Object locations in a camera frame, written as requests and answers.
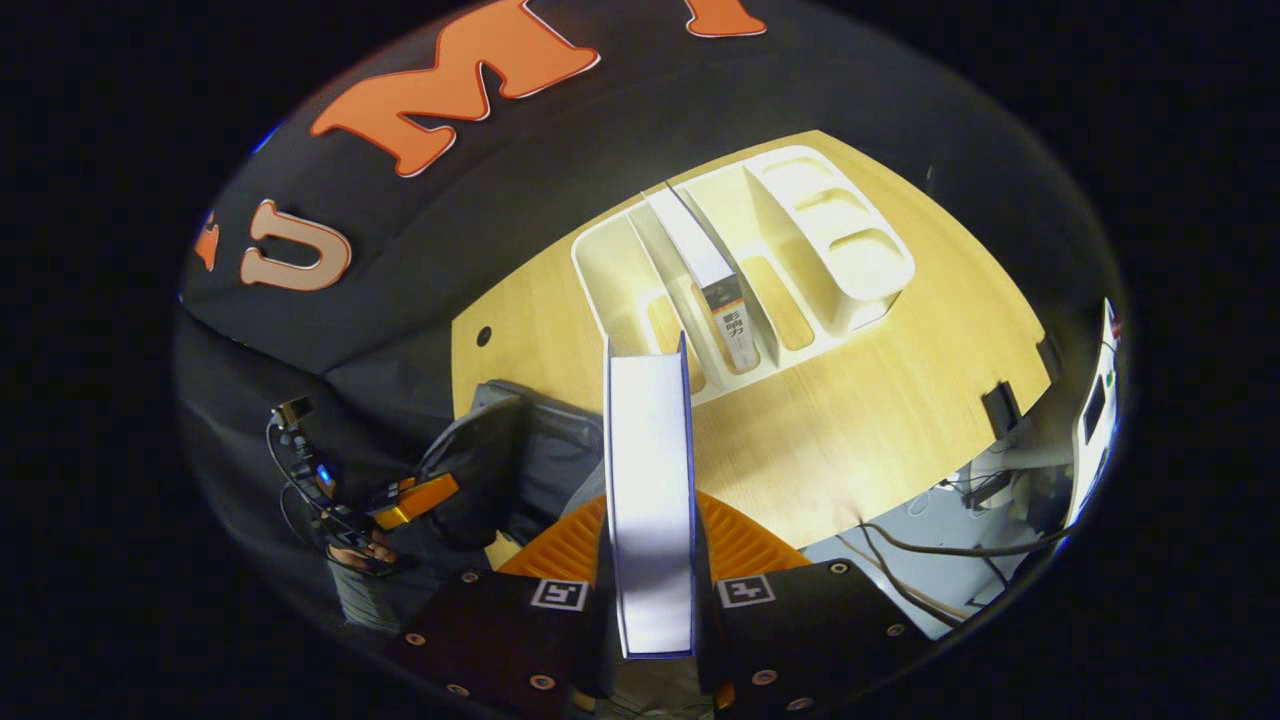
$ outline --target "orange letter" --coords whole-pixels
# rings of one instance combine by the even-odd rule
[[[214,213],[209,211],[205,227],[196,238],[196,255],[205,261],[205,269],[214,272],[214,256],[218,255],[218,225],[214,224]]]
[[[685,0],[692,19],[685,26],[699,37],[731,37],[735,35],[760,35],[763,22],[746,14],[742,0]]]
[[[248,236],[262,240],[266,236],[283,237],[316,249],[320,259],[315,265],[303,268],[268,260],[262,251],[250,247],[241,260],[241,282],[244,284],[265,283],[288,290],[320,290],[338,282],[351,264],[351,243],[333,228],[320,223],[294,218],[276,211],[274,200],[264,200],[253,213],[248,225]]]
[[[499,94],[527,97],[598,63],[600,54],[575,47],[525,8],[498,0],[440,31],[435,67],[362,79],[334,100],[311,126],[320,136],[342,128],[396,156],[396,172],[413,177],[453,145],[454,131],[422,128],[406,115],[460,120],[489,117],[480,65],[502,77]]]

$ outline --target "white book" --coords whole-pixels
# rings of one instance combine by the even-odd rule
[[[604,471],[625,659],[694,652],[694,460],[685,337],[604,361]]]
[[[698,287],[710,287],[733,274],[733,269],[728,266],[716,242],[698,223],[698,218],[685,208],[685,202],[671,186],[646,195],[645,200],[658,215],[667,237],[676,245]]]
[[[662,229],[667,232],[667,237],[694,275],[703,297],[707,299],[707,306],[712,311],[716,329],[724,340],[733,368],[739,372],[754,368],[759,354],[751,340],[751,318],[742,300],[742,286],[737,273],[730,266],[692,210],[669,184],[653,195],[646,195],[645,201],[658,215]]]

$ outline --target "orange component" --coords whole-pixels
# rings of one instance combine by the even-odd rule
[[[724,683],[716,691],[716,710],[724,710],[733,705],[733,683]]]
[[[707,493],[698,493],[707,530],[712,582],[809,565],[809,559],[755,520]]]
[[[374,521],[384,530],[397,528],[444,502],[456,492],[458,492],[457,480],[453,479],[452,474],[445,473],[422,484],[402,489],[399,503],[374,515]]]
[[[577,580],[595,587],[595,560],[604,527],[604,505],[602,495],[561,518],[515,557],[503,562],[498,571],[526,578]]]
[[[338,282],[351,265],[351,243],[342,233],[328,225],[280,213],[271,199],[257,204],[248,236],[257,241],[279,237],[307,245],[320,254],[320,259],[306,266],[292,265],[264,258],[261,250],[250,247],[241,258],[241,282],[244,284],[264,283],[310,292]]]
[[[502,77],[498,94],[517,100],[600,60],[595,50],[570,45],[527,3],[498,0],[444,26],[435,40],[435,67],[357,82],[320,113],[311,135],[342,128],[390,152],[397,174],[413,177],[448,150],[457,133],[448,126],[424,128],[407,115],[488,118],[481,64]]]
[[[713,583],[809,565],[808,557],[759,523],[709,495],[698,493],[698,510],[707,530]],[[534,538],[498,571],[594,587],[604,511],[604,496],[591,500]]]
[[[767,28],[742,6],[742,0],[686,0],[694,17],[685,26],[701,37],[760,35]]]
[[[196,255],[205,261],[205,269],[214,272],[214,256],[218,254],[218,225],[214,224],[214,213],[209,213],[205,227],[196,238]]]

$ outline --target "white desk organizer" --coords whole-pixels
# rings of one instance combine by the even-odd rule
[[[675,186],[742,278],[760,361],[735,372],[692,275],[644,202],[585,229],[572,258],[618,355],[690,341],[700,405],[838,347],[882,318],[915,260],[879,210],[820,152],[787,146]]]

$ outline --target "wooden tabletop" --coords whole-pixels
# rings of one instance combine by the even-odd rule
[[[888,314],[856,337],[694,407],[698,489],[804,547],[915,497],[995,442],[982,396],[997,383],[1009,382],[1025,413],[1050,378],[1036,350],[1044,329],[1000,264],[941,206],[852,147],[810,131],[669,182],[786,145],[826,155],[915,258]],[[570,250],[584,229],[639,201],[637,192],[584,223],[454,318],[454,416],[490,379],[602,410],[604,343]],[[723,432],[731,424],[736,432]]]

